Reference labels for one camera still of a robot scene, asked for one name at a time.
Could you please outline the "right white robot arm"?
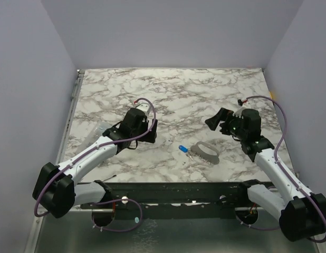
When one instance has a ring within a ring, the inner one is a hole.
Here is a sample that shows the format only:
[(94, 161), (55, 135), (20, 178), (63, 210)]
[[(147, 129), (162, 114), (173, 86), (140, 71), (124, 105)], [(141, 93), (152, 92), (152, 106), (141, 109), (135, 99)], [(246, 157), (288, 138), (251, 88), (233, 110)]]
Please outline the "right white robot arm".
[(261, 117), (257, 110), (240, 108), (233, 112), (221, 108), (205, 121), (212, 130), (220, 128), (223, 135), (239, 141), (243, 152), (256, 163), (271, 180), (278, 194), (271, 192), (256, 180), (243, 182), (237, 192), (237, 202), (249, 206), (252, 202), (262, 207), (278, 222), (289, 241), (303, 238), (314, 240), (324, 234), (318, 242), (326, 242), (326, 198), (314, 194), (284, 164), (274, 145), (261, 134)]

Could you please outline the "blue tagged key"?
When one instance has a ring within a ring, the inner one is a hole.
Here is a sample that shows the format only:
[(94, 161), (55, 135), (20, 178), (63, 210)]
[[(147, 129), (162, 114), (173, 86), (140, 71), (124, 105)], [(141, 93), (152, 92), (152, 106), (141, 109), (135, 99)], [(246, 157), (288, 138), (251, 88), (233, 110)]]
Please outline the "blue tagged key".
[(187, 157), (189, 157), (190, 159), (193, 159), (193, 155), (192, 155), (192, 152), (186, 148), (185, 146), (183, 145), (179, 145), (178, 146), (178, 149), (183, 152)]

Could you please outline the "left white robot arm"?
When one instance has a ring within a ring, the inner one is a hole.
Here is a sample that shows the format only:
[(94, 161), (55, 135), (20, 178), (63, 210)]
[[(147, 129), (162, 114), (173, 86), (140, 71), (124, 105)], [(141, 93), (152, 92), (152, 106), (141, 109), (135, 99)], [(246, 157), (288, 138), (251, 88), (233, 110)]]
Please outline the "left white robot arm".
[(131, 149), (132, 142), (154, 143), (158, 121), (148, 121), (155, 112), (148, 103), (131, 108), (124, 119), (106, 129), (88, 148), (76, 156), (54, 165), (45, 164), (40, 171), (32, 197), (36, 201), (35, 216), (42, 206), (55, 218), (61, 218), (74, 206), (96, 204), (99, 208), (109, 205), (110, 189), (100, 180), (81, 183), (81, 180), (103, 161)]

